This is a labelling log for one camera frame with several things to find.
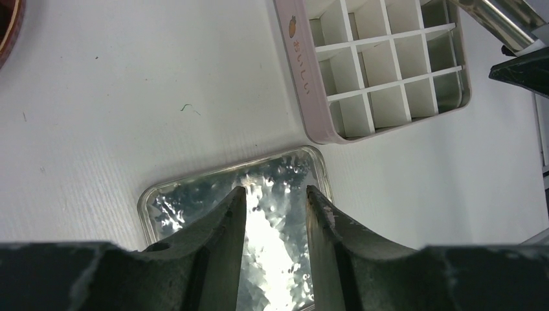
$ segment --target white tabletop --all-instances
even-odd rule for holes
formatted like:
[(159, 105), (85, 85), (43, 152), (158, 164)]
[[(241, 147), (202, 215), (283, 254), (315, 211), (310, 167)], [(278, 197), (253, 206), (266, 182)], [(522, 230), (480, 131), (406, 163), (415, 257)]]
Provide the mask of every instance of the white tabletop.
[[(531, 95), (487, 79), (500, 43), (462, 19), (468, 107), (319, 147), (336, 205), (415, 248), (549, 227)], [(28, 0), (0, 71), (0, 239), (142, 249), (145, 188), (303, 144), (271, 0)]]

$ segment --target table surface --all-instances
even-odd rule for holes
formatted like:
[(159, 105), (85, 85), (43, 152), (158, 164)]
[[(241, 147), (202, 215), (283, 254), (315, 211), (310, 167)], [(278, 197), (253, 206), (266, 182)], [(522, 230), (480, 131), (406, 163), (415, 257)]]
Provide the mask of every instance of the table surface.
[[(142, 249), (147, 187), (312, 144), (271, 0), (27, 2), (0, 71), (3, 241)], [(549, 227), (532, 96), (488, 80), (500, 43), (462, 26), (468, 107), (318, 146), (336, 205), (414, 248)]]

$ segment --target compartment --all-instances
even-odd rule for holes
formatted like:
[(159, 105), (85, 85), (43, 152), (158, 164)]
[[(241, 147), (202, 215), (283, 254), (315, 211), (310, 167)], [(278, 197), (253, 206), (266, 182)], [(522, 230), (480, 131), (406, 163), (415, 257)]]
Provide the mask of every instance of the compartment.
[(340, 0), (307, 0), (305, 6), (316, 47), (351, 40)]
[(449, 73), (433, 78), (434, 92), (439, 113), (459, 108), (463, 102), (463, 71)]
[(317, 58), (327, 96), (364, 87), (353, 47), (319, 52)]
[(388, 128), (411, 122), (404, 86), (394, 86), (368, 94), (374, 127)]
[(391, 33), (421, 29), (421, 10), (416, 0), (385, 0), (385, 6)]
[(359, 45), (357, 52), (365, 87), (399, 80), (390, 41)]
[(353, 40), (385, 36), (387, 12), (380, 0), (346, 0)]
[(402, 79), (428, 73), (427, 56), (421, 35), (398, 38), (394, 42)]
[(421, 0), (421, 16), (425, 28), (450, 23), (445, 0)]
[(440, 30), (425, 34), (431, 72), (457, 66), (452, 31)]
[(345, 139), (358, 139), (375, 132), (366, 94), (332, 102), (330, 112), (336, 132)]
[(404, 89), (412, 118), (432, 117), (438, 114), (434, 86), (431, 79), (406, 83)]

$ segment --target shiny metal surface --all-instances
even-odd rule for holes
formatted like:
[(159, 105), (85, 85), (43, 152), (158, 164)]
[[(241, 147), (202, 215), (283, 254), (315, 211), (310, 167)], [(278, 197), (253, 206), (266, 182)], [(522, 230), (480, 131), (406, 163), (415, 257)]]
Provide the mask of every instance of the shiny metal surface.
[(450, 0), (463, 8), (513, 52), (532, 45), (532, 31), (545, 22), (523, 0)]
[(313, 310), (305, 229), (306, 186), (331, 199), (320, 152), (309, 146), (154, 186), (139, 214), (149, 243), (202, 217), (234, 187), (246, 188), (247, 222), (237, 310)]

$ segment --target rectangular tray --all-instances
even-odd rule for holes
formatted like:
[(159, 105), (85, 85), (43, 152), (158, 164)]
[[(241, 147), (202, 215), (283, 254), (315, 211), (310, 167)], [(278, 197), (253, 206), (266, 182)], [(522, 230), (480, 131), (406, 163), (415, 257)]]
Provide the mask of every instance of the rectangular tray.
[(274, 1), (312, 141), (360, 141), (469, 102), (446, 0)]
[(234, 187), (245, 187), (247, 221), (237, 310), (313, 310), (307, 185), (331, 200), (322, 155), (303, 146), (153, 186), (140, 197), (137, 209), (152, 244), (208, 213)]

